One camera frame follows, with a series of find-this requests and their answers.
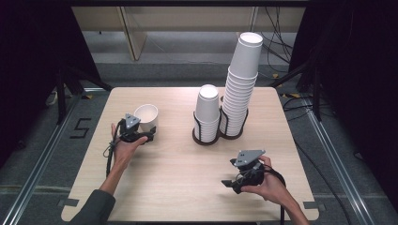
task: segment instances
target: white paper cup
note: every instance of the white paper cup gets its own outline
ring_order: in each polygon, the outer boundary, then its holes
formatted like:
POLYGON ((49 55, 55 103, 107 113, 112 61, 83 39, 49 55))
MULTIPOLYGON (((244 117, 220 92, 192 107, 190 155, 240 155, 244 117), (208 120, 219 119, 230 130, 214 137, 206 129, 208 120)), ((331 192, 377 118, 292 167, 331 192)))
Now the white paper cup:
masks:
POLYGON ((236 73, 233 73, 231 70, 231 67, 228 67, 228 78, 236 83, 253 84, 257 80, 257 76, 258 76, 258 71, 256 71, 254 76, 252 76, 250 78, 242 77, 242 76, 237 75, 236 73))
POLYGON ((135 110, 134 116, 141 119, 140 128, 143 132, 149 132, 153 127, 158 131, 158 113, 158 108, 151 104, 142 105, 135 110))
POLYGON ((231 72, 239 77, 254 77, 262 49, 263 38, 255 33, 242 33, 231 61, 231 72))
POLYGON ((211 123, 220 117, 219 91, 217 87, 206 84, 202 86, 196 101, 196 118, 204 123, 211 123))

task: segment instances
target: sleeve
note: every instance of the sleeve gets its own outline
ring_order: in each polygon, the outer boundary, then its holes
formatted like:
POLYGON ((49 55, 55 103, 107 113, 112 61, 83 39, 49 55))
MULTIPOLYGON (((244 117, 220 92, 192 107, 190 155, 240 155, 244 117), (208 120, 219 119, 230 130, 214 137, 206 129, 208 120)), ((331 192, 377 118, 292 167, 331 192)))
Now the sleeve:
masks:
POLYGON ((116 199, 114 196, 96 189, 91 193, 83 208, 69 224, 106 224, 112 209, 114 209, 115 202, 116 199))

